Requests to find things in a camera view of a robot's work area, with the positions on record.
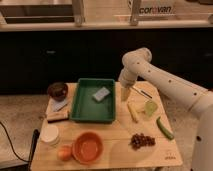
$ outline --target wooden table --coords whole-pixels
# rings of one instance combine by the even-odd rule
[[[68,85],[69,105],[62,109],[64,111],[70,110],[76,87],[75,83]],[[116,83],[116,120],[112,124],[81,124],[73,121],[52,123],[59,128],[60,142],[55,146],[49,146],[39,139],[31,169],[34,171],[180,166],[182,159],[176,141],[167,140],[156,125],[156,118],[161,116],[161,121],[171,130],[157,89],[148,82],[137,82],[136,86],[150,94],[158,103],[158,110],[151,118],[148,118],[143,112],[147,99],[132,91],[128,101],[134,102],[140,113],[139,123],[133,122],[127,109],[127,102],[120,100],[120,83]],[[49,110],[51,110],[50,105],[47,107],[47,112]],[[103,139],[104,150],[100,160],[91,166],[81,165],[73,158],[66,162],[60,161],[57,158],[58,148],[61,145],[71,144],[78,135],[85,131],[94,131]],[[133,150],[129,143],[135,133],[155,137],[156,145]]]

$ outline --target green plastic tray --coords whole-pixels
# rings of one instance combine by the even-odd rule
[[[110,94],[97,102],[93,94],[102,87],[106,87]],[[76,122],[113,122],[115,120],[115,81],[113,79],[80,78],[69,119]]]

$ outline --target black cable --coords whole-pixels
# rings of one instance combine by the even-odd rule
[[[10,142],[10,146],[11,146],[12,151],[13,151],[13,153],[15,154],[15,156],[16,156],[19,160],[21,160],[21,161],[23,161],[23,162],[26,162],[26,163],[30,162],[30,161],[28,161],[28,160],[25,160],[25,159],[22,159],[21,157],[19,157],[19,155],[18,155],[18,154],[15,152],[15,150],[14,150],[12,141],[11,141],[11,139],[10,139],[10,136],[9,136],[8,132],[7,132],[6,127],[4,126],[4,124],[3,124],[1,121],[0,121],[0,125],[1,125],[1,126],[4,128],[4,130],[5,130],[5,133],[6,133],[6,135],[7,135],[7,138],[8,138],[8,140],[9,140],[9,142]]]

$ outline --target black wall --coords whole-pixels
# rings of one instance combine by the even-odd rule
[[[55,81],[114,78],[123,54],[147,47],[152,64],[213,88],[213,28],[0,32],[0,94],[46,93]]]

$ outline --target green cucumber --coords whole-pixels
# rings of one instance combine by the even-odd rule
[[[173,140],[175,138],[174,135],[161,123],[160,116],[157,118],[156,123],[158,125],[158,128],[166,136],[166,138],[168,138],[169,140]]]

